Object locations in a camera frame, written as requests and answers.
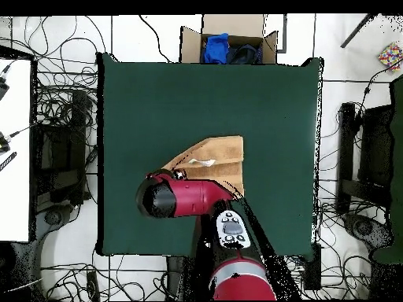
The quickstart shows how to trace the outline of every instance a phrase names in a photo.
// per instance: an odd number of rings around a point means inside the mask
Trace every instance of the white table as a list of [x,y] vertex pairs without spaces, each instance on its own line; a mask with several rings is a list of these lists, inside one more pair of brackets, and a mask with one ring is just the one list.
[[[10,60],[0,59],[0,71]],[[0,101],[0,131],[6,136],[29,126],[31,62],[11,64],[6,83],[9,86]],[[9,143],[10,151],[0,155],[2,163],[12,152],[17,156],[0,171],[0,241],[28,241],[29,220],[29,130]]]

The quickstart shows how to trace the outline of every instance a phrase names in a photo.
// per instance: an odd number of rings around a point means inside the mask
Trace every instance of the cardboard box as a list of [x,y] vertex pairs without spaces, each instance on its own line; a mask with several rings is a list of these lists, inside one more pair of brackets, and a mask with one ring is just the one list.
[[250,44],[258,48],[262,45],[263,64],[276,64],[277,31],[263,37],[263,24],[263,14],[205,14],[201,34],[181,27],[179,62],[200,63],[203,43],[207,42],[207,38],[226,32],[230,46]]

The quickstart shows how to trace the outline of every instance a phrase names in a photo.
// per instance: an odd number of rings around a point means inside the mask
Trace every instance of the rubik's cube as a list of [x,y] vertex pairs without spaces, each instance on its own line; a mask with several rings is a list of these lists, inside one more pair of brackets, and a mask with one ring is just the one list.
[[[379,56],[378,59],[385,64],[387,67],[400,61],[403,58],[403,50],[395,43],[391,43]],[[400,65],[403,63],[401,61],[396,66],[391,67],[392,72],[399,71]]]

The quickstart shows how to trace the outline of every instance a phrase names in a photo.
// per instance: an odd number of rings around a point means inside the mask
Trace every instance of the blue object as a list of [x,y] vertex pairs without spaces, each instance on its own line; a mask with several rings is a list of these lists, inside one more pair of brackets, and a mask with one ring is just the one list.
[[228,34],[207,38],[205,46],[205,63],[226,64],[228,53]]

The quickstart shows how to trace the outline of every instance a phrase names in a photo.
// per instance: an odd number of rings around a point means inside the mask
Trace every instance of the green table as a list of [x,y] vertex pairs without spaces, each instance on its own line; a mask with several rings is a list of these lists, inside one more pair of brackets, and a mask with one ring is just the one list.
[[97,250],[190,255],[195,218],[143,217],[136,190],[147,172],[193,144],[239,134],[246,199],[269,241],[279,255],[310,254],[322,67],[316,58],[293,67],[118,63],[98,55]]

